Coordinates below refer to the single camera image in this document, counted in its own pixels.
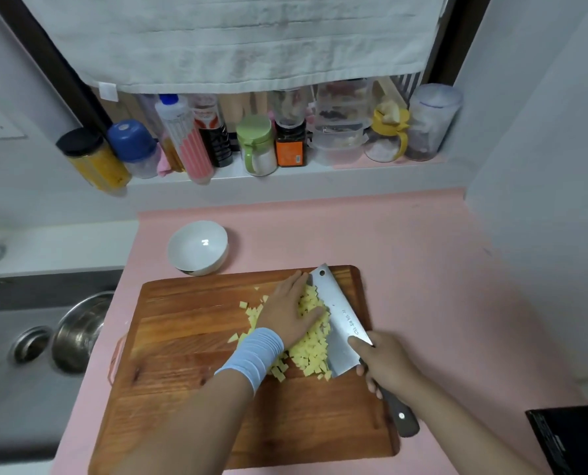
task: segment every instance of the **left hand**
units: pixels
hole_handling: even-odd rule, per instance
[[[268,297],[257,320],[257,328],[269,328],[281,337],[285,350],[300,340],[325,310],[317,306],[303,317],[298,315],[298,301],[308,277],[309,273],[297,270],[290,278],[279,283]]]

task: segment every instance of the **stainless steel sink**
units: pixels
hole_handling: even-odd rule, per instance
[[[54,334],[69,309],[114,290],[121,274],[0,279],[0,463],[54,457],[83,377],[54,363]]]

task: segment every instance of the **wooden cutting board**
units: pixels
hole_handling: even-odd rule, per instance
[[[362,325],[370,328],[360,272],[331,267]],[[258,306],[294,270],[157,280],[142,285],[89,466],[109,474],[146,434],[199,390],[250,325],[240,301]],[[392,457],[399,438],[385,404],[355,370],[330,381],[293,366],[268,376],[248,409],[227,468]]]

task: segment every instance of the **green lid jar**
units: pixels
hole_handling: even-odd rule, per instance
[[[278,167],[272,121],[265,115],[248,115],[237,124],[237,138],[246,171],[253,176],[271,174]]]

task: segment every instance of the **knife handle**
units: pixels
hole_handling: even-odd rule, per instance
[[[369,371],[369,367],[364,363],[363,359],[360,359],[360,365],[364,367],[365,371]],[[382,394],[382,398],[391,410],[391,417],[393,418],[393,423],[395,424],[395,428],[397,429],[397,433],[400,434],[400,437],[408,438],[419,433],[419,422],[410,407],[400,401],[400,399],[394,396],[391,392],[381,387],[375,380],[373,380],[373,382],[375,382],[375,385]]]

